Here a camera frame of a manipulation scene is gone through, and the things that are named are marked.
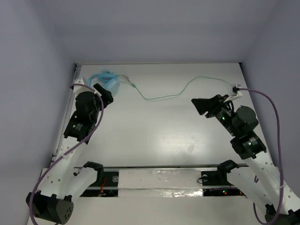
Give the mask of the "light blue headphones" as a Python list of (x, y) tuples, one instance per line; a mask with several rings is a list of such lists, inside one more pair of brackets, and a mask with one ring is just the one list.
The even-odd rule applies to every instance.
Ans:
[(87, 80), (87, 85), (91, 86), (92, 81), (95, 79), (97, 79), (100, 83), (103, 83), (103, 88), (107, 91), (110, 91), (113, 96), (117, 94), (120, 87), (120, 80), (114, 72), (100, 68), (100, 72), (98, 74), (92, 75)]

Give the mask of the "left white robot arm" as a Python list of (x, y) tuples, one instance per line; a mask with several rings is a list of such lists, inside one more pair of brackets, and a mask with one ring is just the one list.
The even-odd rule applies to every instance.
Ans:
[(75, 112), (63, 133), (60, 150), (26, 198), (34, 225), (37, 218), (64, 225), (84, 191), (104, 181), (102, 164), (88, 161), (78, 173), (74, 168), (99, 127), (104, 109), (113, 102), (112, 94), (98, 83), (89, 87), (78, 82), (71, 88), (75, 94)]

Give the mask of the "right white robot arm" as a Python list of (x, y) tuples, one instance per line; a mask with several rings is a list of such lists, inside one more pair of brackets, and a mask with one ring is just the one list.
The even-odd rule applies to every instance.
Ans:
[(203, 172), (205, 186), (233, 185), (249, 198), (255, 208), (265, 211), (268, 225), (298, 225), (300, 199), (285, 183), (282, 169), (277, 168), (262, 140), (254, 132), (256, 113), (247, 106), (233, 108), (228, 95), (191, 100), (200, 115), (216, 118), (230, 133), (233, 150), (252, 170), (256, 178), (242, 171), (232, 160), (222, 162), (215, 171)]

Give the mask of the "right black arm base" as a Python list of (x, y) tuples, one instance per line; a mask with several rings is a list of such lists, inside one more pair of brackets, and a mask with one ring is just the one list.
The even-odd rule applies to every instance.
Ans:
[(231, 170), (239, 168), (239, 165), (232, 160), (222, 162), (215, 171), (201, 172), (197, 183), (203, 187), (204, 197), (223, 197), (223, 196), (245, 196), (237, 187), (234, 187), (227, 180), (227, 174)]

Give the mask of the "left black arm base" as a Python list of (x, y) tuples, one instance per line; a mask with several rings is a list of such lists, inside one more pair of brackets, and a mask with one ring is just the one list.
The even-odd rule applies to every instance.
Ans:
[(73, 176), (77, 176), (83, 168), (87, 167), (97, 171), (97, 179), (81, 197), (118, 197), (119, 170), (106, 170), (102, 164), (88, 161), (83, 167), (75, 167)]

